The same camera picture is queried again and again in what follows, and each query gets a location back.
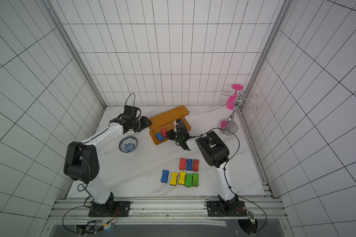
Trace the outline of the red eraser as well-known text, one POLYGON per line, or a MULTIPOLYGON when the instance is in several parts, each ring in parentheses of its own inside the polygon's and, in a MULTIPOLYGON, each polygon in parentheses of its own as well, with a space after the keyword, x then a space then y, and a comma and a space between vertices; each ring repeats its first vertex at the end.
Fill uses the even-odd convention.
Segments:
POLYGON ((187 159, 180 158, 179 170, 186 170, 187 159))
POLYGON ((199 160, 196 160, 196 159, 193 160, 192 170, 194 172, 198 172, 199 171, 199 160))
POLYGON ((161 135, 162 135, 162 137, 166 138, 167 137, 167 129, 165 129, 165 128, 161 129, 161 135))

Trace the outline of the two-tier wooden shelf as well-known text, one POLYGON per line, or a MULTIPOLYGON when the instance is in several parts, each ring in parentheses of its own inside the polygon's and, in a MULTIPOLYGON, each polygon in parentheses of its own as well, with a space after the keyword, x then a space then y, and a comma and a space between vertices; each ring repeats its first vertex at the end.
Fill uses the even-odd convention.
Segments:
POLYGON ((165 139, 164 141, 160 142, 156 137, 156 134, 158 132, 162 134, 161 133, 162 129, 166 129, 167 131, 171 129, 175 129, 175 121, 177 119, 183 120, 183 118, 188 115, 189 115, 189 110, 186 108, 186 106, 181 105, 173 109, 170 109, 166 112, 150 117, 149 120, 152 122, 152 125, 149 127, 150 129, 149 134, 154 144, 158 146, 168 140, 165 139))

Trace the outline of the green eraser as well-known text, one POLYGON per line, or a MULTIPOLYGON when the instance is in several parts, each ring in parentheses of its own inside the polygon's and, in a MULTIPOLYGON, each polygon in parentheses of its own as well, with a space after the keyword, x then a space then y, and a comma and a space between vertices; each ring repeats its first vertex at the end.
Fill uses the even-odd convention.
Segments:
POLYGON ((199 186, 199 174, 198 173, 192 174, 192 186, 193 187, 199 186))
POLYGON ((187 173, 185 176, 185 186, 191 188, 192 187, 192 174, 187 173))

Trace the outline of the yellow eraser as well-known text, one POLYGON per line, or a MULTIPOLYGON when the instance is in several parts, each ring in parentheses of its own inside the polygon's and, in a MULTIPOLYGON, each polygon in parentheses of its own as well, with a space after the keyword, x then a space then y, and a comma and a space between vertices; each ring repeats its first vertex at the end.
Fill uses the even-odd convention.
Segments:
POLYGON ((178 179, 178 184, 179 185, 184 185, 186 181, 186 172, 180 171, 179 173, 179 179, 178 179))
POLYGON ((178 183, 178 173, 177 172, 172 172, 171 173, 171 180, 170 180, 170 185, 171 186, 176 186, 178 183))

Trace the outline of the blue eraser top shelf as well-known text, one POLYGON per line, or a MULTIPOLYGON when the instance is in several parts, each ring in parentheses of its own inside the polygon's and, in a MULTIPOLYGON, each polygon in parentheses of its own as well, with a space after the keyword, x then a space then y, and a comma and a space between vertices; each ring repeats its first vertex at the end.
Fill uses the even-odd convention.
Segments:
POLYGON ((162 177, 161 177, 161 183, 168 183, 168 176, 169 176, 169 171, 163 170, 162 177))

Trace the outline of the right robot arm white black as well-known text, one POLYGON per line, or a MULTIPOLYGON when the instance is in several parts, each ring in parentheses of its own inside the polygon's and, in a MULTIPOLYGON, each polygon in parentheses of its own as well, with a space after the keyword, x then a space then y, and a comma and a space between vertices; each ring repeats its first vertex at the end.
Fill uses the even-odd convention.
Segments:
POLYGON ((186 125, 180 122, 175 129, 166 132, 167 138, 176 142, 186 151, 199 150, 205 162, 214 169, 220 188, 218 197, 223 212, 236 209, 239 197, 231 190, 229 172, 226 165, 229 162, 230 151, 222 139, 215 133, 215 128, 200 136, 190 136, 186 125))

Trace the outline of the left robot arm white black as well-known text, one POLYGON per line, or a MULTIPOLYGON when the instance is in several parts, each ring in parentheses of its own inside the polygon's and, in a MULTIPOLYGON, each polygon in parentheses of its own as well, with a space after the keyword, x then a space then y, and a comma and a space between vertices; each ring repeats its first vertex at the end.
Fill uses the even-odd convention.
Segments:
POLYGON ((68 145, 63 173, 86 185, 85 191, 100 212, 110 215, 115 210, 115 201, 99 176, 98 153, 128 131, 138 133, 151 125, 152 122, 141 115, 140 108, 126 105, 123 113, 110 120, 106 128, 88 139, 68 145))

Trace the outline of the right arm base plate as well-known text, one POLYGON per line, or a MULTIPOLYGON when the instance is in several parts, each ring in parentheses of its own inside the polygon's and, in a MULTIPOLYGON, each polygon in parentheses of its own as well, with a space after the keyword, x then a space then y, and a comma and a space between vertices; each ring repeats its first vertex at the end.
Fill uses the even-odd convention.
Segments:
POLYGON ((238 201, 230 207, 221 204, 220 201, 206 200, 204 204, 209 217, 246 217, 248 215, 243 201, 238 201))

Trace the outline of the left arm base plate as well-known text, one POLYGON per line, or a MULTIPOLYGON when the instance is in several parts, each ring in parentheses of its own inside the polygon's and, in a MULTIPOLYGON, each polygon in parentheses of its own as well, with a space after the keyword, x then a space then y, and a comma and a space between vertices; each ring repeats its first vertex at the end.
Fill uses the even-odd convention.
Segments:
POLYGON ((130 201, 109 200, 105 204, 93 203, 90 207, 89 217, 128 217, 130 201))

